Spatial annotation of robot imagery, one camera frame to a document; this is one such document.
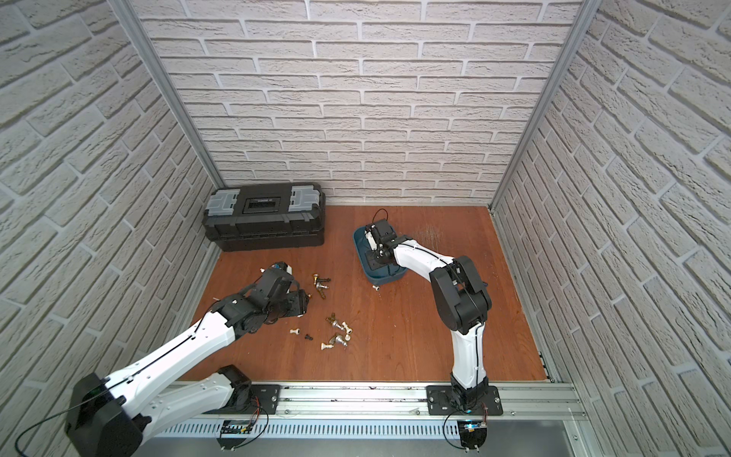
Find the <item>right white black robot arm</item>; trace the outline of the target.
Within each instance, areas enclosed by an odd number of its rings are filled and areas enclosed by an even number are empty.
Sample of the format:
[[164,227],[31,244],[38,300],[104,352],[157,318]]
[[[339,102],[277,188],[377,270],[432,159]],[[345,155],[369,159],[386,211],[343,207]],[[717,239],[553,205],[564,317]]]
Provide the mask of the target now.
[[354,246],[371,285],[400,280],[410,270],[430,283],[436,310],[450,330],[453,367],[450,384],[455,403],[470,407],[487,394],[484,335],[492,302],[487,285],[467,256],[451,257],[432,251],[396,233],[381,219],[358,228]]

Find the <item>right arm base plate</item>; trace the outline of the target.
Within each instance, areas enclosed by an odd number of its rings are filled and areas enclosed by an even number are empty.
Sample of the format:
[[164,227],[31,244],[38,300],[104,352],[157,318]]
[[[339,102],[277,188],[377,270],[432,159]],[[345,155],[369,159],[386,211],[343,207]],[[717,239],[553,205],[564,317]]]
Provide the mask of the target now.
[[431,416],[462,414],[498,417],[504,414],[498,388],[491,385],[460,391],[458,386],[430,385],[426,387],[426,405]]

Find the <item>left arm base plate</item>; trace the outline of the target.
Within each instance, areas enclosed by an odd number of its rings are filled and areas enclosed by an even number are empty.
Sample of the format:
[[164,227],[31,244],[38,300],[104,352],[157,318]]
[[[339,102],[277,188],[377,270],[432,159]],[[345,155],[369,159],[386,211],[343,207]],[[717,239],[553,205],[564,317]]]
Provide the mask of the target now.
[[253,384],[235,388],[230,400],[224,407],[217,409],[219,414],[253,414],[257,409],[275,414],[282,386],[274,384]]

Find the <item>silver base piece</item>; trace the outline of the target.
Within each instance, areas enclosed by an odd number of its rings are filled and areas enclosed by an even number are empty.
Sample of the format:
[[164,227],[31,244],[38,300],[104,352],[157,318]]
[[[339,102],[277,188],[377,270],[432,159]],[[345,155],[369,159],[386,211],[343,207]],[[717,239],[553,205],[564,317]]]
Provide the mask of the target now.
[[343,335],[340,335],[340,334],[336,334],[334,336],[334,341],[336,343],[338,343],[338,344],[341,344],[341,345],[345,346],[345,347],[348,346],[348,341],[346,340],[346,336],[343,336]]

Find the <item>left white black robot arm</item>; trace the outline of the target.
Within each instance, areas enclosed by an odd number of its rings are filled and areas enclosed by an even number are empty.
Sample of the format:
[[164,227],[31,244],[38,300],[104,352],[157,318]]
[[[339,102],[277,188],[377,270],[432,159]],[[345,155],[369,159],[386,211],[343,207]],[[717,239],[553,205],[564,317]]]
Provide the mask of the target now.
[[251,379],[229,365],[196,384],[169,385],[209,355],[281,318],[306,313],[310,297],[279,262],[146,357],[73,388],[65,432],[81,456],[131,456],[150,438],[200,413],[259,413]]

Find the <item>teal plastic storage bin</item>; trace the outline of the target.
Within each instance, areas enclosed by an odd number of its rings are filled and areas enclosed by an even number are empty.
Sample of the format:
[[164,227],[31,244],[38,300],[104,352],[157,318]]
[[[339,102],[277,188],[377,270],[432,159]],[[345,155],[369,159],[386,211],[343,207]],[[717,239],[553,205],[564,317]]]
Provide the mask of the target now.
[[367,260],[367,254],[371,252],[371,247],[366,238],[366,227],[356,228],[353,234],[353,242],[357,251],[358,259],[361,263],[367,280],[374,287],[382,287],[386,284],[400,280],[407,273],[407,269],[395,265],[377,266],[371,268]]

